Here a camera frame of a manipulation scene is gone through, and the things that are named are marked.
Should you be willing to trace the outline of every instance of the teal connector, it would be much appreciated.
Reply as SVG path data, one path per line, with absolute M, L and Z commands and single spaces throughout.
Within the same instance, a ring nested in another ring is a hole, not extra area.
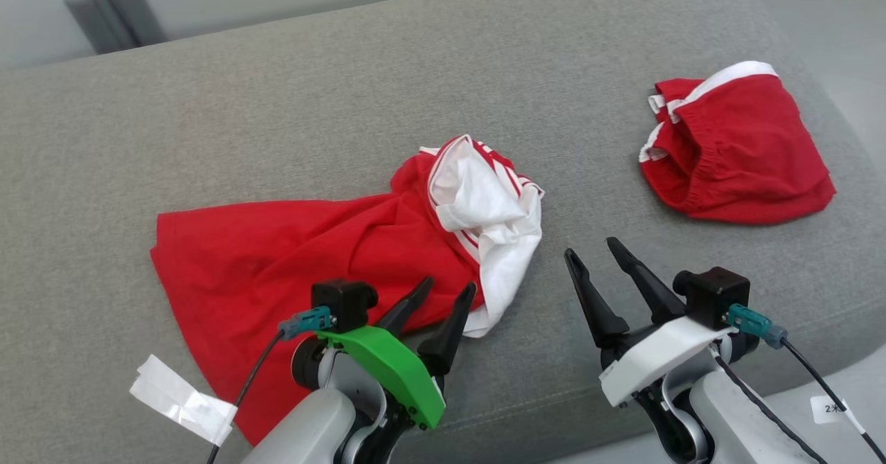
M 775 350 L 782 347 L 781 339 L 788 337 L 787 329 L 773 325 L 772 320 L 766 318 L 765 315 L 738 303 L 729 307 L 725 322 L 739 331 L 747 332 L 747 334 L 755 335 L 766 341 L 766 344 Z
M 288 341 L 301 332 L 323 331 L 335 325 L 335 316 L 329 311 L 328 306 L 318 306 L 307 312 L 296 313 L 289 320 L 284 320 L 278 326 L 282 331 L 282 340 Z

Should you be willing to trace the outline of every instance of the black cable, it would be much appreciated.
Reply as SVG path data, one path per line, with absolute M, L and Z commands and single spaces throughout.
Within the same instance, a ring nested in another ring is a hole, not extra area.
M 804 357 L 803 354 L 801 354 L 796 348 L 794 348 L 794 345 L 791 344 L 790 341 L 788 341 L 788 338 L 781 338 L 781 344 L 784 344 L 785 348 L 793 353 L 794 357 L 797 357 L 797 360 L 800 360 L 800 363 L 803 364 L 803 367 L 806 367 L 809 373 L 813 375 L 815 381 L 819 382 L 819 385 L 822 385 L 825 393 L 828 393 L 828 396 L 831 398 L 831 400 L 833 400 L 833 403 L 836 404 L 840 411 L 845 413 L 845 411 L 847 410 L 846 405 L 844 405 L 842 403 L 842 400 L 836 395 L 835 392 L 833 392 L 833 389 L 828 386 L 828 383 L 826 383 L 825 380 L 822 379 L 822 375 L 820 375 L 815 367 L 813 367 L 813 365 L 809 363 L 809 360 L 806 360 L 806 357 Z M 858 433 L 861 433 L 861 438 L 864 438 L 865 443 L 867 443 L 867 446 L 869 446 L 871 450 L 874 451 L 874 454 L 877 455 L 877 458 L 879 458 L 880 462 L 886 464 L 886 456 L 883 455 L 883 451 L 880 450 L 876 443 L 874 443 L 874 440 L 871 438 L 871 436 L 868 435 L 863 427 L 858 425 L 857 422 L 855 423 L 855 426 L 856 429 L 858 429 Z
M 728 364 L 725 363 L 725 361 L 723 360 L 723 358 L 721 356 L 719 356 L 719 355 L 715 356 L 714 360 L 716 360 L 717 364 L 723 369 L 723 371 L 725 372 L 725 375 L 729 376 L 729 379 L 731 379 L 732 382 L 734 382 L 735 385 L 737 385 L 741 389 L 741 392 L 744 393 L 744 396 L 747 397 L 751 402 L 753 402 L 757 406 L 757 408 L 759 408 L 760 411 L 762 411 L 764 416 L 766 416 L 767 418 L 769 418 L 769 420 L 774 422 L 775 425 L 779 427 L 779 429 L 781 430 L 782 433 L 785 433 L 785 435 L 787 435 L 788 438 L 794 440 L 797 443 L 797 445 L 800 445 L 800 448 L 803 449 L 803 452 L 806 452 L 807 454 L 809 454 L 809 456 L 811 458 L 814 458 L 814 460 L 816 460 L 817 463 L 828 464 L 828 462 L 826 462 L 822 458 L 822 456 L 820 456 L 819 454 L 816 454 L 816 452 L 813 449 L 811 449 L 810 446 L 806 444 L 806 442 L 803 441 L 803 438 L 800 438 L 800 436 L 797 436 L 797 434 L 794 433 L 793 431 L 791 431 L 790 427 L 788 427 L 784 422 L 782 422 L 781 419 L 779 419 L 778 416 L 775 415 L 775 413 L 773 413 L 771 410 L 769 410 L 769 407 L 767 407 L 766 404 L 763 403 L 763 400 L 759 399 L 757 397 L 757 395 L 754 395 L 754 392 L 751 391 L 750 388 L 748 388 L 748 386 L 746 384 L 744 384 L 744 382 L 741 381 L 741 379 L 739 379 L 739 377 L 737 375 L 735 375 L 734 372 L 732 372 L 732 369 L 729 368 Z
M 272 348 L 274 348 L 274 345 L 276 345 L 278 341 L 282 339 L 283 335 L 284 331 L 279 331 L 275 335 L 274 339 L 272 339 L 271 342 L 268 343 L 268 347 L 265 348 L 264 353 L 262 353 L 262 356 L 259 357 L 259 361 L 255 363 L 255 366 L 253 367 L 253 372 L 250 372 L 249 377 L 246 378 L 246 384 L 243 385 L 243 389 L 241 389 L 240 391 L 240 396 L 237 397 L 237 401 L 234 402 L 234 407 L 240 407 L 240 403 L 243 402 L 243 398 L 246 397 L 246 392 L 249 391 L 249 386 L 253 384 L 255 374 L 259 372 L 259 367 L 262 366 L 262 364 L 265 362 L 265 359 L 268 357 L 268 354 L 271 353 Z M 218 455 L 218 452 L 219 445 L 213 445 L 213 450 L 209 452 L 209 458 L 206 459 L 206 464 L 213 464 L 213 462 L 215 462 L 215 456 Z

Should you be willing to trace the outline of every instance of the gray sofa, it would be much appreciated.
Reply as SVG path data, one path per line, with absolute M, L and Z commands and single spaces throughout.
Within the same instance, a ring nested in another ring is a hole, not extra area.
M 655 82 L 771 63 L 838 195 L 790 224 L 700 223 L 640 176 Z M 394 462 L 531 463 L 651 429 L 599 389 L 562 253 L 633 326 L 616 235 L 667 280 L 721 265 L 823 372 L 886 341 L 883 184 L 759 0 L 394 0 L 0 76 L 0 461 L 202 462 L 127 393 L 155 354 L 208 390 L 148 250 L 160 212 L 387 188 L 419 145 L 470 133 L 547 191 L 545 235 L 488 337 L 465 341 L 444 423 Z M 808 381 L 781 351 L 737 366 Z M 238 433 L 219 462 L 249 450 Z

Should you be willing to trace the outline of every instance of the folded garment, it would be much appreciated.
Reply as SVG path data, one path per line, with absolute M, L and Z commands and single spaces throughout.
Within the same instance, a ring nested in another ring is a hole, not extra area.
M 352 201 L 257 202 L 160 215 L 151 257 L 181 334 L 219 398 L 234 400 L 256 359 L 311 285 L 364 280 L 374 322 L 423 278 L 435 284 L 407 330 L 445 319 L 480 285 L 464 334 L 481 337 L 514 299 L 541 239 L 544 192 L 470 136 L 422 148 L 392 192 Z M 307 392 L 291 378 L 298 341 L 278 345 L 235 422 L 256 445 Z
M 640 167 L 665 204 L 692 218 L 778 224 L 822 211 L 828 168 L 772 66 L 745 61 L 706 80 L 659 82 L 658 126 Z

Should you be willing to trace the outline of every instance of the white floor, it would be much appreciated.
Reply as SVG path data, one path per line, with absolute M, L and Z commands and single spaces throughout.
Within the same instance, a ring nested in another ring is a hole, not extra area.
M 886 0 L 763 0 L 807 66 L 838 105 L 874 164 L 886 177 Z M 886 347 L 841 373 L 828 376 L 836 393 L 880 446 L 886 447 Z M 816 425 L 809 398 L 817 384 L 766 398 L 828 462 L 876 464 L 848 422 Z M 670 464 L 649 434 L 551 464 Z

